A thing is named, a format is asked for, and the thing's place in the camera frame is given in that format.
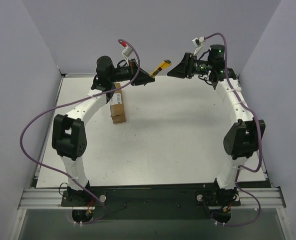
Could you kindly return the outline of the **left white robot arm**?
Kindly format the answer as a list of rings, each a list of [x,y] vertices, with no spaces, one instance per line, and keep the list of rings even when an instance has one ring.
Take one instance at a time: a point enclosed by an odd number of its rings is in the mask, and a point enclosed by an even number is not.
[[[53,121],[52,148],[56,150],[69,174],[67,193],[78,205],[90,201],[89,180],[84,171],[82,156],[87,147],[85,126],[92,116],[116,94],[116,83],[132,81],[133,86],[146,85],[154,77],[141,69],[135,59],[125,66],[114,66],[108,56],[97,60],[96,75],[88,93],[90,97],[65,115],[57,114]]]

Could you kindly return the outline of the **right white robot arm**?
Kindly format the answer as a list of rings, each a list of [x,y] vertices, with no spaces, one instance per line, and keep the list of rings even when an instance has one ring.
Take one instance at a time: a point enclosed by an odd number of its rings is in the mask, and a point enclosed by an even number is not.
[[[207,60],[201,60],[193,53],[185,53],[180,63],[167,75],[180,79],[190,79],[194,75],[205,77],[221,97],[232,125],[223,139],[227,162],[214,184],[218,195],[232,195],[236,191],[238,173],[259,150],[259,140],[266,125],[263,120],[255,120],[234,70],[226,67],[224,45],[211,45],[207,54]]]

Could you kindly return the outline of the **brown cardboard express box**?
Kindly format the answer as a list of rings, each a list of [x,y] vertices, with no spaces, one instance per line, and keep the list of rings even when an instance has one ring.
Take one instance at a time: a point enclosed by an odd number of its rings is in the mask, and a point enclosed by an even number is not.
[[[126,122],[122,90],[116,90],[110,100],[110,115],[114,124]]]

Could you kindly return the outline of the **yellow utility knife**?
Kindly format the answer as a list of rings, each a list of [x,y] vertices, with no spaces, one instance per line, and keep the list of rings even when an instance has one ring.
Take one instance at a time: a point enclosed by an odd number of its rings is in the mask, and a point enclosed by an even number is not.
[[[172,62],[168,59],[163,60],[150,74],[149,76],[154,78],[156,75],[158,75],[162,70],[170,67],[172,65]]]

